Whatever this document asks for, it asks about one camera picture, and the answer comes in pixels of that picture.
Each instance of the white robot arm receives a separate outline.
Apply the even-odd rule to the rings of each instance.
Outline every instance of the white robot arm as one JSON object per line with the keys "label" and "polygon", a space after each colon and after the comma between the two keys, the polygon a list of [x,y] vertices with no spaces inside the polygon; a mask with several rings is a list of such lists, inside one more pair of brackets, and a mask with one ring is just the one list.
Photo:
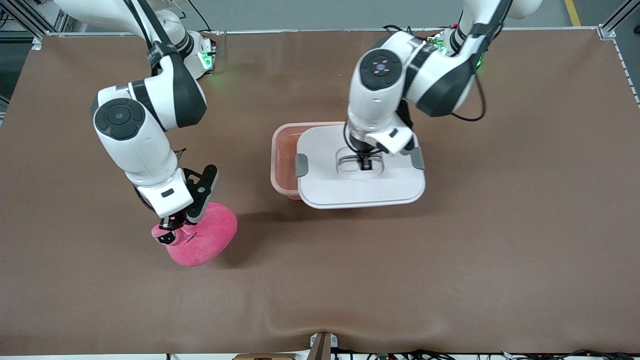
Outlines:
{"label": "white robot arm", "polygon": [[[412,124],[403,99],[431,117],[454,113],[467,98],[476,64],[500,33],[507,14],[523,17],[540,3],[464,0],[463,21],[455,31],[463,40],[452,56],[404,31],[380,40],[366,52],[351,79],[347,110],[349,140],[361,157],[361,169],[369,170],[367,154],[412,149]],[[454,33],[450,38],[453,43]]]}
{"label": "white robot arm", "polygon": [[[145,38],[143,29],[123,0],[55,0],[56,4],[71,17],[85,24],[100,28],[127,31]],[[213,68],[216,43],[196,31],[186,31],[180,19],[169,10],[184,0],[149,0],[158,23],[175,46],[185,66],[194,78],[199,78]]]}
{"label": "white robot arm", "polygon": [[[147,0],[122,1],[149,39],[150,63],[159,65],[162,73],[100,90],[92,106],[93,126],[138,195],[163,218],[161,228],[172,231],[202,219],[218,172],[214,165],[202,175],[180,168],[164,132],[197,124],[207,105],[200,85]],[[159,240],[171,243],[174,239]]]}

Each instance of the translucent pink container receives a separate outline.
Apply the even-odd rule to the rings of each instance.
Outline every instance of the translucent pink container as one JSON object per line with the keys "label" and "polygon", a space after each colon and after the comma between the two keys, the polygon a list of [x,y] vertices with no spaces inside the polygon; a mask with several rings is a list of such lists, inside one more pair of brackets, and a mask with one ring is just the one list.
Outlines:
{"label": "translucent pink container", "polygon": [[316,126],[343,125],[343,122],[300,122],[280,126],[271,139],[271,185],[282,195],[300,200],[296,177],[298,139]]}

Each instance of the pink stuffed heart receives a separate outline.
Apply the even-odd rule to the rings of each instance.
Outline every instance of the pink stuffed heart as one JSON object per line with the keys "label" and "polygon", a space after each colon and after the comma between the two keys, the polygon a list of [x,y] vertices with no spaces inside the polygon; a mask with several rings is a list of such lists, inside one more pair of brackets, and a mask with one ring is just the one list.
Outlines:
{"label": "pink stuffed heart", "polygon": [[[185,225],[175,231],[175,241],[165,245],[171,258],[183,266],[200,266],[215,258],[236,234],[237,219],[222,204],[210,202],[197,225]],[[168,233],[158,225],[151,229],[154,238]]]}

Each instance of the brown cloth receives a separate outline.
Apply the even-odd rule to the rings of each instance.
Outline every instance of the brown cloth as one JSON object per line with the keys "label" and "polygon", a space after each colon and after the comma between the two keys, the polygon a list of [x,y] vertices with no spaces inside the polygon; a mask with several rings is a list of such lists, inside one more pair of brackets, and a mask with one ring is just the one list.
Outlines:
{"label": "brown cloth", "polygon": [[[505,31],[478,123],[412,106],[428,187],[405,206],[311,209],[274,191],[271,136],[340,121],[382,32],[229,35],[209,109],[168,133],[220,169],[239,232],[176,265],[158,219],[98,141],[101,88],[148,76],[138,38],[49,38],[0,127],[0,353],[275,352],[316,331],[343,348],[640,351],[640,110],[595,30]],[[461,113],[480,112],[477,92]]]}

